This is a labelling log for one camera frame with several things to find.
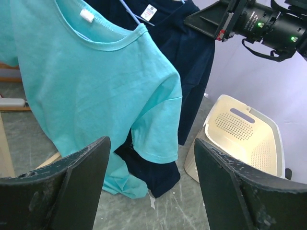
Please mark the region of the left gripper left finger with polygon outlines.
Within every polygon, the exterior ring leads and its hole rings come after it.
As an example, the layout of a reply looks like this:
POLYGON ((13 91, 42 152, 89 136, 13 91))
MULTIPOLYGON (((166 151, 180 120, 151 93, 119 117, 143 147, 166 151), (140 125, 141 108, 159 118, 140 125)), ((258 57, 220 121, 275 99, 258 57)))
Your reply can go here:
POLYGON ((110 155, 109 137, 54 163, 0 180, 2 230, 91 230, 110 155))

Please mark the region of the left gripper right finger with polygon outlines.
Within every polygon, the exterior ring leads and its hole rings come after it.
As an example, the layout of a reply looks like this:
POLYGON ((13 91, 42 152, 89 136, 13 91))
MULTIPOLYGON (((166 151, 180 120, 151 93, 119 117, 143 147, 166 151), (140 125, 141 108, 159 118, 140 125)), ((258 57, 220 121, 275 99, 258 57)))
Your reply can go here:
POLYGON ((307 186, 262 172, 206 141, 195 162, 212 230, 305 230, 307 186))

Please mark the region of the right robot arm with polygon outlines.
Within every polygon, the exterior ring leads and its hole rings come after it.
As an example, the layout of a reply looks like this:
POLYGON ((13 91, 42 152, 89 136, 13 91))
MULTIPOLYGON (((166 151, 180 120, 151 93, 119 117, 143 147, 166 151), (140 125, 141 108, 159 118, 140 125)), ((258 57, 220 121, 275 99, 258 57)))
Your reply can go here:
POLYGON ((255 56, 282 62, 295 53, 307 57, 307 2, 286 0, 288 8, 272 0, 270 6, 255 0, 219 0, 185 18, 185 25, 225 42, 234 35, 243 37, 242 44, 259 42, 271 48, 262 54, 250 47, 255 56))

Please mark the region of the navy blue t shirt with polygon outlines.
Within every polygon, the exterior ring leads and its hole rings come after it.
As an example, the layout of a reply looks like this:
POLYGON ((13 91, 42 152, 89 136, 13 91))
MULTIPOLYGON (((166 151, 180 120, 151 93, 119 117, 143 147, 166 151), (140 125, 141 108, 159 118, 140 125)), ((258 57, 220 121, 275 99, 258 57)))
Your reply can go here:
MULTIPOLYGON (((162 53, 181 78, 182 108, 178 142, 184 145, 205 93, 212 69, 215 41, 186 26, 184 19, 199 8, 191 0, 91 0, 89 5, 112 23, 125 29, 136 27, 135 19, 144 19, 148 8, 154 13, 145 25, 162 53)), ((153 197, 158 198, 180 180, 175 162, 157 164, 143 159, 128 136, 117 150, 129 172, 143 180, 153 197)))

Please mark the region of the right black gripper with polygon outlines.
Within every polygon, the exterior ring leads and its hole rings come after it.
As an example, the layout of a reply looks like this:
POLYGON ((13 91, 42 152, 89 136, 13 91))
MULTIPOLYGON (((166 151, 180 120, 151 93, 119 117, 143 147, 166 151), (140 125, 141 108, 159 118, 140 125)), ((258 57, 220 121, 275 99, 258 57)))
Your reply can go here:
POLYGON ((235 26, 248 0, 219 0, 188 16, 184 24, 217 41, 226 42, 235 35, 235 26))

